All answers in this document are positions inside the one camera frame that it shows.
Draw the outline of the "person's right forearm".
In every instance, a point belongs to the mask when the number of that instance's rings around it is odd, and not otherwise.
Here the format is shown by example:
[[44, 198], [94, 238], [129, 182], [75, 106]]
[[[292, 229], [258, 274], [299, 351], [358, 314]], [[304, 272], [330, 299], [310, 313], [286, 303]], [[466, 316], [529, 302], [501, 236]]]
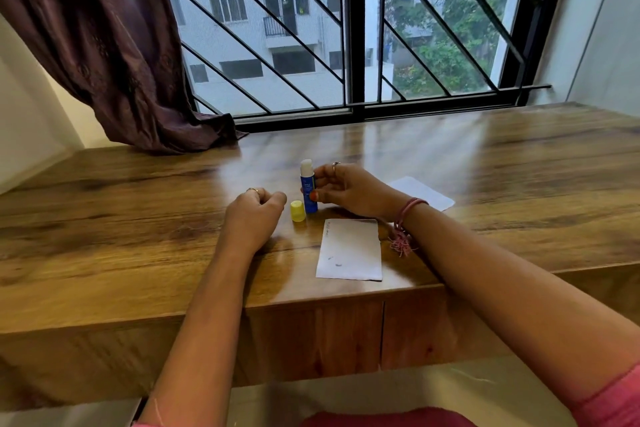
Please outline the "person's right forearm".
[[640, 326], [414, 197], [396, 220], [444, 284], [566, 405], [640, 363]]

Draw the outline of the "pink sleeve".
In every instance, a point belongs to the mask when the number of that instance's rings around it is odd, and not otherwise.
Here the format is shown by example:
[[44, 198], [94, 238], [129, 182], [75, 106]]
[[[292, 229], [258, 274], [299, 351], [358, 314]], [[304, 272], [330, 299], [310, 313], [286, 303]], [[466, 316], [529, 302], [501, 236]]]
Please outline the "pink sleeve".
[[572, 410], [577, 427], [640, 427], [640, 363]]

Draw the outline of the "person's right hand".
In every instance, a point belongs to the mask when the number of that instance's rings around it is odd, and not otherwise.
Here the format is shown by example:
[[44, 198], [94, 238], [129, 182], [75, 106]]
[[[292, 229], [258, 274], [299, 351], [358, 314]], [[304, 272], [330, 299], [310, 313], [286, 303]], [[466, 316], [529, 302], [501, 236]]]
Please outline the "person's right hand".
[[335, 162], [316, 167], [316, 188], [345, 191], [342, 204], [334, 204], [363, 218], [393, 222], [410, 201], [403, 192], [391, 188], [356, 164]]

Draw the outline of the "person's left forearm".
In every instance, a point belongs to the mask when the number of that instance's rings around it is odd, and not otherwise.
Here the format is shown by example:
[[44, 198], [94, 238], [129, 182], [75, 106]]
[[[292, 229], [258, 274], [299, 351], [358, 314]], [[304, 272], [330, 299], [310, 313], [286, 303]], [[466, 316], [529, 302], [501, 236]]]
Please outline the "person's left forearm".
[[270, 236], [216, 246], [132, 427], [226, 427], [246, 279]]

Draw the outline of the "blue glue stick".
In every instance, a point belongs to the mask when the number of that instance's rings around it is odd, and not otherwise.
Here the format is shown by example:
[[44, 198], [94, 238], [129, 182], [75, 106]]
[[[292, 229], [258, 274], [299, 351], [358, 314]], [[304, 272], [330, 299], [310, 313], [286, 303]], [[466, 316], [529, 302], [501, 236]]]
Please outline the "blue glue stick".
[[316, 180], [313, 162], [310, 158], [301, 161], [300, 180], [305, 213], [307, 215], [314, 214], [317, 212], [317, 203], [310, 195], [316, 188]]

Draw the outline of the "white paper sheet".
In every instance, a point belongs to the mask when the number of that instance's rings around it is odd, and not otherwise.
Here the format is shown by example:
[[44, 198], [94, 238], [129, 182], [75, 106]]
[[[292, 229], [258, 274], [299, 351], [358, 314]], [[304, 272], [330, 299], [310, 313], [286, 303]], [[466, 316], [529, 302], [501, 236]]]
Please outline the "white paper sheet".
[[325, 220], [316, 278], [382, 281], [378, 222]]

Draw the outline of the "person's left hand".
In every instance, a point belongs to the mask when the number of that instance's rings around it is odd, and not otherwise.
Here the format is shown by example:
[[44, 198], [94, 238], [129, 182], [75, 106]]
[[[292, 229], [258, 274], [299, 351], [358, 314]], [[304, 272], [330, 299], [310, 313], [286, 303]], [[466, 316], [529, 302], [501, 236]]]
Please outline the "person's left hand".
[[252, 210], [245, 192], [228, 205], [216, 251], [251, 259], [273, 235], [281, 214]]

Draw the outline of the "brown curtain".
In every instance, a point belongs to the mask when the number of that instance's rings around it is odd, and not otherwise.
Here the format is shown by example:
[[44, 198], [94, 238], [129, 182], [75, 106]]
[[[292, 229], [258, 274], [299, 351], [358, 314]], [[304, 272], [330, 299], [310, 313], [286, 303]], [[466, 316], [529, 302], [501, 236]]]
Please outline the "brown curtain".
[[0, 13], [109, 140], [180, 155], [246, 136], [192, 109], [170, 0], [0, 0]]

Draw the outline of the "black window grille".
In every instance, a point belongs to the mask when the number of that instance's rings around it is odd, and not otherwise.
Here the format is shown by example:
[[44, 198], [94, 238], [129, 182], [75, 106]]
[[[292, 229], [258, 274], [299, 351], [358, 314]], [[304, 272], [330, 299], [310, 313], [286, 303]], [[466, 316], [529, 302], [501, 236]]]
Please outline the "black window grille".
[[191, 107], [259, 132], [522, 107], [559, 0], [170, 0]]

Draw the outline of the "white folded paper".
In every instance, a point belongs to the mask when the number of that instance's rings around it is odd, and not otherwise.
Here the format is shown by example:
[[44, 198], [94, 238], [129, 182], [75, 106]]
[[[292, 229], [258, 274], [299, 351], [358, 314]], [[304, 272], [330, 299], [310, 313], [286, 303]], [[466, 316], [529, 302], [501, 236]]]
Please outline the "white folded paper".
[[387, 182], [387, 185], [411, 197], [416, 197], [426, 201], [429, 206], [440, 212], [448, 210], [455, 204], [455, 201], [452, 198], [444, 196], [411, 176], [405, 176], [397, 180], [389, 181]]

